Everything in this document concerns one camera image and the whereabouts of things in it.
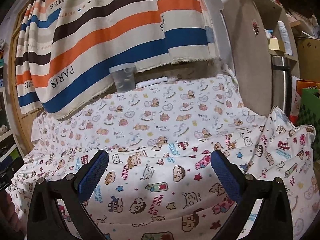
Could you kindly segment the person's left hand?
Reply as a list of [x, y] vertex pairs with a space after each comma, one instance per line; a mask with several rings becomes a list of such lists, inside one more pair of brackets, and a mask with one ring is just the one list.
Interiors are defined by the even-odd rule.
[[19, 219], [11, 196], [1, 191], [1, 239], [24, 239], [25, 229]]

